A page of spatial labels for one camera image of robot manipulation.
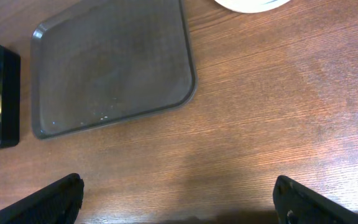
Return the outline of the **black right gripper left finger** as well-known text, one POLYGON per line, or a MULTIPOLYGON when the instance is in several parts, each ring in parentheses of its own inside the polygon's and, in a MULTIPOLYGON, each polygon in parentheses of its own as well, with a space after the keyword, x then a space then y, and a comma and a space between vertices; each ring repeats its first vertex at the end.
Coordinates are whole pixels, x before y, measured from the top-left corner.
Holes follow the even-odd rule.
POLYGON ((84 182, 72 173, 0 210, 0 223, 73 224, 83 196, 84 182))

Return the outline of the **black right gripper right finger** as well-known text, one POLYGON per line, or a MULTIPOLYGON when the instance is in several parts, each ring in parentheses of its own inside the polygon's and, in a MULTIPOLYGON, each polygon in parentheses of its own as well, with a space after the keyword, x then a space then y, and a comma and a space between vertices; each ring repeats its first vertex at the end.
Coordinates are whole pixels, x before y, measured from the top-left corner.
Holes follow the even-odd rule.
POLYGON ((285 175, 276 179, 273 203, 280 224, 358 224, 357 213, 285 175))

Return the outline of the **pink plate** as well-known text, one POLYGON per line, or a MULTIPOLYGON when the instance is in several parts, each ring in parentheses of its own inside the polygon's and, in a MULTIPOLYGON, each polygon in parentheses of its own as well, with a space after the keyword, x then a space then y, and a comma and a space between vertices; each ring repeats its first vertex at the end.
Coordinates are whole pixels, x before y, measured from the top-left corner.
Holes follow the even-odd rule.
POLYGON ((290 0, 214 0, 221 6, 244 14, 265 12, 276 9, 290 0))

